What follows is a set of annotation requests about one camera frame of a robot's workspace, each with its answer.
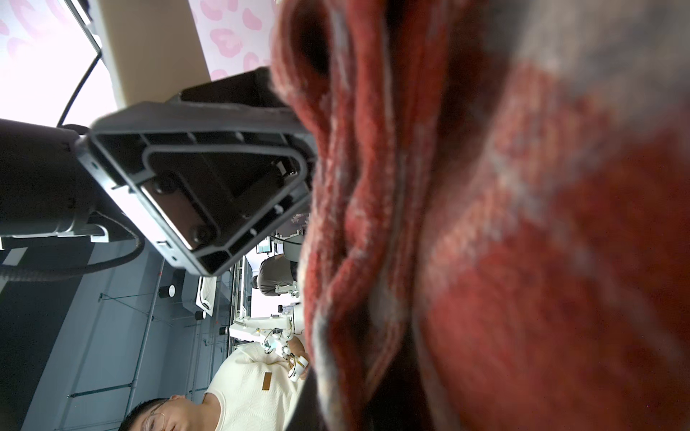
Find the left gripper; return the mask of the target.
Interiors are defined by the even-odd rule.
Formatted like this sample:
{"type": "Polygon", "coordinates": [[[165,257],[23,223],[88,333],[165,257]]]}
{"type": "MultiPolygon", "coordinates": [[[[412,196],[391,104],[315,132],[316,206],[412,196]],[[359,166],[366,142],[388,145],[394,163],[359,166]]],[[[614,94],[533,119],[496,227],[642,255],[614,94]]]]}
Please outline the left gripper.
{"type": "Polygon", "coordinates": [[[218,276],[309,207],[316,159],[266,66],[117,111],[83,138],[1,120],[1,235],[130,240],[115,203],[171,266],[218,276]]]}

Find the red plaid skirt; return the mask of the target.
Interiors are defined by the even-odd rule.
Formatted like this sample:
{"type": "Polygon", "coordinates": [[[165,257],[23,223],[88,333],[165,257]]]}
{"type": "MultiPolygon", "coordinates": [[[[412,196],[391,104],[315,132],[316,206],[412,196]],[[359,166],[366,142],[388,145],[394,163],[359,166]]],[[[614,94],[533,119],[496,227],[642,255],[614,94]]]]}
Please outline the red plaid skirt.
{"type": "Polygon", "coordinates": [[[686,1],[285,1],[326,430],[689,427],[686,1]]]}

